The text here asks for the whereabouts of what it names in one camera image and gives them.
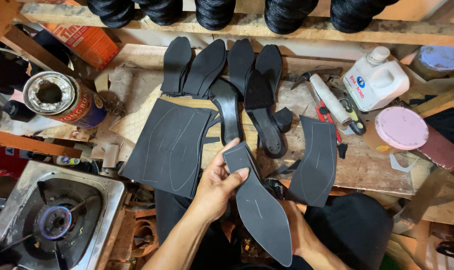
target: hand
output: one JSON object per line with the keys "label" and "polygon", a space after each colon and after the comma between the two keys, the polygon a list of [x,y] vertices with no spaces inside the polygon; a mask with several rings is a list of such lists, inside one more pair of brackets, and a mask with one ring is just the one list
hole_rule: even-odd
{"label": "hand", "polygon": [[287,215],[292,238],[292,253],[304,257],[304,253],[310,249],[311,245],[319,240],[293,201],[279,200],[279,203]]}
{"label": "hand", "polygon": [[227,208],[227,202],[235,195],[235,188],[248,177],[248,168],[239,169],[229,175],[222,153],[240,142],[236,138],[217,152],[204,170],[192,204],[187,212],[211,223],[220,218]]}

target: tape roll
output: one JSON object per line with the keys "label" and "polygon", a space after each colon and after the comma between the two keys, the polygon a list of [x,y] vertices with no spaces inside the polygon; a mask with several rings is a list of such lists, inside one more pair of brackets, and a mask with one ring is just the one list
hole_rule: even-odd
{"label": "tape roll", "polygon": [[319,95],[320,99],[323,100],[326,107],[329,109],[338,122],[342,125],[348,124],[352,119],[345,111],[344,107],[340,104],[340,101],[330,91],[329,87],[324,83],[318,74],[314,74],[310,77],[310,82],[314,87],[315,91]]}

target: pink lid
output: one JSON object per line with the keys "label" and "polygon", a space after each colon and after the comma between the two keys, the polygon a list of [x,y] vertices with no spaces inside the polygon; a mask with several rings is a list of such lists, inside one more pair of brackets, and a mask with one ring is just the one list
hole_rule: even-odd
{"label": "pink lid", "polygon": [[425,121],[415,112],[404,107],[389,107],[375,118],[375,129],[380,138],[401,150],[413,150],[427,142]]}

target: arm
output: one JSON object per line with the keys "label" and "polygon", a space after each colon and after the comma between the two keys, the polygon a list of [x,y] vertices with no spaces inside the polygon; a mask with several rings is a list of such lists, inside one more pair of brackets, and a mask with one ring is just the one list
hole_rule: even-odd
{"label": "arm", "polygon": [[351,270],[320,242],[294,202],[279,202],[287,214],[294,255],[301,256],[314,270]]}
{"label": "arm", "polygon": [[212,159],[202,174],[192,204],[142,270],[190,268],[207,228],[224,214],[235,188],[247,179],[248,168],[229,175],[222,157],[225,150],[239,142],[236,138],[226,144]]}

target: orange box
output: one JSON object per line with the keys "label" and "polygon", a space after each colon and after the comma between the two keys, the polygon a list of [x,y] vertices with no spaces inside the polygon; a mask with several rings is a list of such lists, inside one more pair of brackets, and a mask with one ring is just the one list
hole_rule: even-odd
{"label": "orange box", "polygon": [[[80,6],[73,0],[37,0],[36,2]],[[97,70],[104,69],[119,52],[117,45],[100,27],[55,23],[43,23],[42,25]]]}

